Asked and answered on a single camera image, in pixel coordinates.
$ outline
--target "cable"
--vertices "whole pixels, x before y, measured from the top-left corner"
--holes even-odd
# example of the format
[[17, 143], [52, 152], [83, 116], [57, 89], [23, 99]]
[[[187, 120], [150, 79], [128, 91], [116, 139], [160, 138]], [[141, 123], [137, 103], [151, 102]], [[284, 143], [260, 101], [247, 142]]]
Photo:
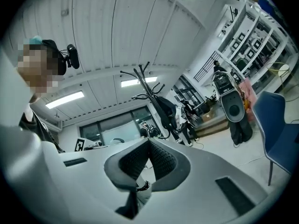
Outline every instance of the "cable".
[[294, 121], [299, 121], [299, 119], [294, 119], [294, 120], [291, 121], [291, 123], [293, 123]]
[[202, 143], [198, 143], [198, 142], [196, 142], [196, 140], [194, 140], [195, 141], [195, 143], [197, 143], [197, 144], [201, 144], [202, 145], [202, 149], [199, 149], [199, 150], [203, 150], [204, 149], [204, 144], [202, 144]]
[[[283, 62], [272, 62], [272, 63], [269, 63], [269, 64], [285, 64], [285, 63], [283, 63]], [[277, 69], [270, 69], [270, 68], [268, 68], [268, 70], [270, 70], [270, 71], [276, 71], [276, 72], [280, 72], [280, 71], [288, 71], [289, 73], [290, 73], [290, 75], [292, 76], [292, 78], [294, 78], [295, 79], [295, 77], [294, 77], [294, 75], [289, 71], [289, 69], [287, 69], [287, 70], [277, 70]], [[281, 80], [281, 82], [282, 82], [282, 91], [285, 89], [284, 88], [284, 83], [283, 83], [283, 81]], [[296, 87], [296, 86], [298, 86], [299, 84], [297, 83], [296, 85], [294, 85], [294, 86], [292, 86], [290, 89], [288, 89], [286, 92], [284, 92], [284, 95], [287, 93], [287, 92], [289, 92], [292, 88], [294, 88], [294, 87]], [[291, 100], [286, 100], [286, 102], [292, 102], [292, 101], [294, 101], [294, 100], [296, 100], [296, 99], [298, 99], [299, 98], [299, 96], [298, 97], [296, 97], [295, 99], [291, 99]]]
[[251, 160], [251, 161], [249, 161], [249, 162], [242, 163], [242, 164], [238, 165], [237, 167], [239, 167], [239, 166], [241, 166], [241, 165], [248, 164], [248, 163], [253, 162], [253, 161], [256, 161], [256, 160], [258, 160], [258, 159], [260, 159], [260, 158], [263, 158], [264, 156], [265, 156], [265, 155], [263, 155], [263, 156], [261, 156], [261, 157], [259, 157], [259, 158], [257, 158], [257, 159], [253, 159], [253, 160]]

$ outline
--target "person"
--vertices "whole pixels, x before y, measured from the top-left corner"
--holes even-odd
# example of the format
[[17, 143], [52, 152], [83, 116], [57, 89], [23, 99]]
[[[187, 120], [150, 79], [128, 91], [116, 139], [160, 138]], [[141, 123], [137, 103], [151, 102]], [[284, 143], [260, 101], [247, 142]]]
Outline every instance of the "person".
[[148, 125], [146, 122], [142, 123], [142, 128], [140, 129], [140, 136], [145, 138], [157, 137], [159, 131], [153, 125]]
[[59, 74], [58, 49], [54, 41], [52, 47], [43, 45], [39, 36], [29, 40], [29, 44], [23, 45], [22, 54], [18, 57], [17, 71], [24, 81], [34, 91], [26, 109], [22, 115], [19, 126], [23, 130], [29, 130], [37, 134], [41, 141], [48, 141], [55, 145], [59, 153], [65, 153], [54, 140], [47, 126], [40, 121], [32, 111], [30, 105], [38, 101], [42, 94], [47, 93]]
[[257, 2], [262, 10], [264, 10], [271, 17], [273, 17], [285, 30], [287, 29], [282, 14], [275, 6], [269, 3], [268, 0], [252, 0], [252, 1]]
[[193, 136], [194, 141], [199, 140], [199, 137], [197, 136], [195, 130], [193, 129], [192, 124], [188, 121], [187, 115], [184, 111], [183, 107], [176, 107], [176, 123], [179, 132], [182, 132], [185, 138], [187, 139], [189, 147], [191, 147], [193, 144], [190, 140], [190, 137], [188, 135], [188, 130], [190, 131], [191, 135]]
[[214, 61], [214, 73], [216, 71], [223, 71], [226, 72], [226, 69], [224, 69], [223, 67], [220, 66], [219, 61]]

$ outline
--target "office chair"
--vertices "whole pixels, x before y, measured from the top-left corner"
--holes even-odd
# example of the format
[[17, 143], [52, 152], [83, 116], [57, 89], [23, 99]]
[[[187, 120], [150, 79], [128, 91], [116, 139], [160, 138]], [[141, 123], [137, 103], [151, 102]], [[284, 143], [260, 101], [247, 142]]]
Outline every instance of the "office chair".
[[285, 123], [285, 98], [263, 91], [253, 106], [261, 130], [265, 156], [270, 160], [268, 186], [271, 184], [273, 163], [291, 174], [299, 157], [299, 124]]

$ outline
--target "black bag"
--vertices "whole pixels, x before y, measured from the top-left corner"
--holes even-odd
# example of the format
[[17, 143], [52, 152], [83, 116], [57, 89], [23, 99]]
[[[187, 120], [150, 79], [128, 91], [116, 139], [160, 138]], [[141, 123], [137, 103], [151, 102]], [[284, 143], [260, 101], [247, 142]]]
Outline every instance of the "black bag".
[[[162, 108], [162, 110], [168, 116], [169, 122], [172, 125], [172, 127], [174, 129], [177, 129], [177, 123], [176, 123], [177, 111], [176, 111], [175, 105], [163, 97], [156, 96], [156, 100], [157, 100], [158, 104], [160, 105], [160, 107]], [[162, 123], [163, 128], [167, 129], [166, 125], [162, 119], [161, 119], [161, 123]]]

